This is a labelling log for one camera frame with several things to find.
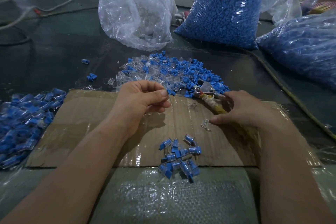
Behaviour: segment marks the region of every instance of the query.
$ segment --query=right hand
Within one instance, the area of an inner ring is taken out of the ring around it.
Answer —
[[[266,106],[259,99],[244,90],[227,91],[224,93],[233,101],[233,109],[227,114],[219,114],[210,119],[212,124],[238,123],[256,128],[281,125],[286,119],[275,109]]]

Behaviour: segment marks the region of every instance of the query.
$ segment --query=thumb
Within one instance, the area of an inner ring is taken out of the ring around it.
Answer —
[[[212,124],[226,124],[233,122],[233,119],[230,113],[226,113],[213,116],[210,122]]]
[[[167,90],[156,90],[153,92],[142,94],[142,98],[147,104],[147,106],[160,103],[164,101],[165,99],[167,99],[167,96],[168,96]]]

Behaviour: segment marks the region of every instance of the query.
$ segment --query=electrical cord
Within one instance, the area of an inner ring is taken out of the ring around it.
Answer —
[[[10,1],[10,0],[3,0],[2,2],[0,2],[0,4],[1,4],[1,3],[4,3],[4,2],[7,2],[7,1]],[[28,7],[27,10],[25,10],[25,11],[23,12],[23,14],[21,14],[21,15],[19,16],[19,18],[17,18],[15,21],[13,21],[13,22],[11,22],[11,23],[5,25],[5,26],[0,27],[0,31],[1,31],[1,30],[4,30],[4,29],[11,28],[11,27],[15,26],[16,24],[20,23],[20,22],[27,16],[27,14],[28,14],[31,10],[33,10],[33,9],[37,9],[37,10],[39,10],[39,11],[43,11],[43,12],[51,12],[51,11],[53,11],[53,10],[55,10],[55,9],[57,9],[57,8],[59,8],[59,7],[61,7],[61,6],[64,6],[64,5],[68,4],[68,3],[70,3],[71,1],[72,1],[72,0],[65,1],[64,3],[59,4],[59,5],[56,5],[55,7],[52,7],[52,8],[50,8],[50,9],[42,9],[42,8],[40,8],[40,7],[38,7],[38,6],[31,6],[31,7]]]
[[[20,35],[23,35],[24,39],[14,42],[14,43],[0,43],[0,47],[8,47],[8,46],[16,46],[16,45],[21,45],[25,44],[29,41],[31,41],[31,38],[20,28],[13,26],[12,29],[16,29]]]

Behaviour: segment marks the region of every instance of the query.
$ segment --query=workbench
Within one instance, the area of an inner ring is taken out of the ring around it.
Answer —
[[[48,0],[43,5],[53,6],[64,0]],[[0,23],[12,21],[24,5],[41,0],[17,0],[0,10]],[[32,42],[12,47],[0,47],[0,75],[2,100],[13,93],[36,94],[53,87],[62,90],[82,89],[91,85],[95,89],[113,90],[103,84],[103,78],[115,76],[128,57],[140,56],[143,51],[128,48],[111,40],[101,29],[98,0],[74,0],[56,10],[53,16],[37,18],[30,14],[18,27]],[[237,48],[184,39],[171,28],[174,42],[163,50],[175,57],[196,58],[204,67],[221,76],[232,90],[246,90],[257,98],[276,101],[288,112],[317,155],[324,168],[312,170],[321,191],[336,216],[335,141],[321,130],[279,87],[265,70],[302,101],[322,123],[336,125],[335,93],[324,89],[273,61],[259,50],[254,55]],[[258,25],[257,35],[273,29],[269,22]],[[1,40],[15,40],[15,31]],[[80,63],[89,59],[90,66]],[[90,83],[85,76],[90,72],[98,80]],[[0,218],[6,215],[33,190],[51,169],[21,169],[0,172]],[[175,178],[161,180],[156,168],[116,168],[102,190],[91,223],[258,223],[259,170],[254,167],[202,167],[195,183]]]

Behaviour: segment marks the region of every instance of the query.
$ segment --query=fingernail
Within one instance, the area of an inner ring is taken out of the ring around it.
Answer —
[[[161,92],[161,95],[162,95],[163,97],[168,96],[168,91],[167,91],[167,90],[160,90],[160,92]]]
[[[214,116],[214,117],[212,117],[212,118],[210,119],[210,122],[211,122],[211,123],[216,123],[217,120],[218,120],[217,117]]]

